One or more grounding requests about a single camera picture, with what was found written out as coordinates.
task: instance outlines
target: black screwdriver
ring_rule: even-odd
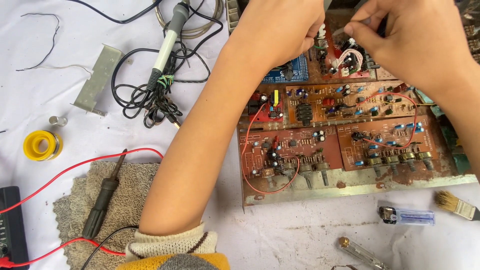
[[[97,236],[100,228],[102,227],[103,220],[107,214],[108,205],[112,199],[112,195],[119,186],[119,181],[117,180],[117,174],[120,171],[120,167],[125,159],[125,155],[121,155],[115,169],[113,170],[110,178],[105,178],[102,181],[100,193],[96,198],[95,205],[90,210],[88,215],[87,222],[85,223],[84,231],[82,232],[82,237],[85,239],[93,239]]]

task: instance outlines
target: multimeter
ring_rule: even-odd
[[[17,186],[0,188],[0,209],[6,209],[20,201]],[[0,214],[0,258],[8,257],[14,263],[28,262],[27,242],[25,240],[22,206]],[[15,267],[15,270],[27,270],[30,266]]]

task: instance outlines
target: white tablecloth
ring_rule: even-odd
[[[127,18],[150,1],[99,1],[88,3],[114,18]],[[161,4],[165,17],[171,18],[176,1]],[[98,98],[97,108],[108,112],[106,117],[74,107],[73,103],[85,80],[90,76],[81,68],[15,69],[34,66],[50,50],[56,20],[51,16],[26,16],[29,12],[54,13],[60,18],[56,46],[44,66],[78,64],[91,70],[103,46],[118,48],[124,53],[136,48],[158,49],[163,40],[154,12],[140,19],[118,25],[92,10],[64,0],[2,1],[0,9],[0,184],[17,185],[26,197],[61,170],[92,157],[120,153],[124,148],[152,147],[165,153],[177,129],[165,122],[147,130],[142,119],[128,120],[113,100],[107,86]],[[213,0],[200,9],[212,14]],[[222,21],[226,24],[225,14]],[[197,27],[204,20],[194,16],[186,27]],[[199,50],[210,68],[220,48],[228,38],[224,27],[221,34],[207,41]],[[199,40],[186,44],[193,48]],[[117,83],[146,83],[156,55],[135,54],[133,65],[124,65]],[[202,79],[206,71],[196,58],[189,60],[176,74],[183,79]],[[185,113],[197,99],[204,84],[174,84],[172,98]],[[121,92],[127,97],[127,91]],[[52,115],[68,118],[67,126],[53,129],[48,123]],[[28,160],[22,151],[25,136],[47,129],[58,131],[64,149],[51,161]],[[154,153],[130,154],[127,162],[159,161]],[[432,190],[391,192],[385,194],[349,196],[241,208],[240,172],[237,137],[230,142],[216,189],[204,215],[207,227],[219,234],[218,252],[229,258],[232,269],[325,269],[352,264],[359,270],[368,269],[358,260],[339,250],[337,238],[348,236],[374,252],[394,269],[479,269],[480,245],[478,222],[440,211],[432,204]],[[64,174],[45,191],[23,206],[25,233],[30,258],[37,258],[58,247],[57,223],[52,202],[69,194],[74,177],[85,176],[88,165]],[[458,197],[480,206],[480,187],[467,184],[447,188]],[[378,201],[412,209],[433,209],[437,216],[434,227],[387,225],[379,223]],[[61,251],[34,263],[30,269],[66,270],[66,257]]]

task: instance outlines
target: solder wire spool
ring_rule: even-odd
[[[46,150],[40,150],[40,143],[47,143]],[[63,141],[58,134],[46,130],[37,130],[30,133],[24,140],[24,154],[34,161],[52,160],[63,149]]]

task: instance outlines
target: forearm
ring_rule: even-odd
[[[254,61],[228,44],[222,49],[158,168],[142,211],[142,233],[169,235],[200,224],[235,126],[268,71]]]
[[[461,141],[477,178],[480,176],[480,65],[473,63],[460,77],[454,77],[455,86],[431,89],[431,98],[442,108]]]

